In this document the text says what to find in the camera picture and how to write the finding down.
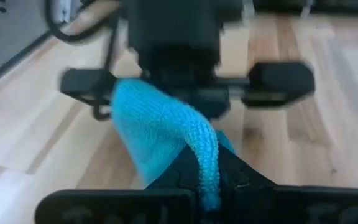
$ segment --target black machine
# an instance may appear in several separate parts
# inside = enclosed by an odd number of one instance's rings
[[[52,0],[45,17],[52,33],[66,42],[81,41],[102,26],[112,30],[106,63],[99,70],[69,69],[60,91],[101,107],[117,78],[112,66],[119,19],[128,21],[128,47],[139,54],[141,79],[218,119],[235,93],[250,108],[278,108],[314,93],[313,72],[302,62],[260,62],[247,78],[219,78],[219,33],[241,20],[242,0],[125,0],[93,27],[66,35],[52,21]],[[204,213],[198,203],[198,163],[187,146],[145,190],[64,190],[42,200],[35,213],[44,223],[358,223],[358,189],[295,187],[268,180],[219,146],[222,207]]]

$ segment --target blue knitted cloth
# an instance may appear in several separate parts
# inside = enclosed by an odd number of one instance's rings
[[[119,81],[111,102],[114,126],[146,185],[188,144],[200,165],[201,205],[219,208],[218,137],[202,114],[139,79]],[[231,149],[224,134],[218,136]]]

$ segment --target blue towel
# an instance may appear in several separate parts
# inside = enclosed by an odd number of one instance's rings
[[[188,144],[200,165],[200,200],[205,211],[220,207],[218,136],[222,132],[191,106],[139,79],[119,81],[111,97],[112,121],[146,185],[157,179]]]

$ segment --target wooden floor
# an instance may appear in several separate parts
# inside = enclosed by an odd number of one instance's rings
[[[101,66],[105,41],[105,32],[87,45],[50,39],[0,80],[0,223],[32,223],[56,190],[143,187],[111,122],[57,90],[67,67]],[[283,110],[233,99],[214,125],[238,155],[279,184],[358,187],[358,17],[259,15],[222,42],[221,71],[302,58],[316,77],[315,96]],[[139,72],[133,54],[119,55],[116,73]]]

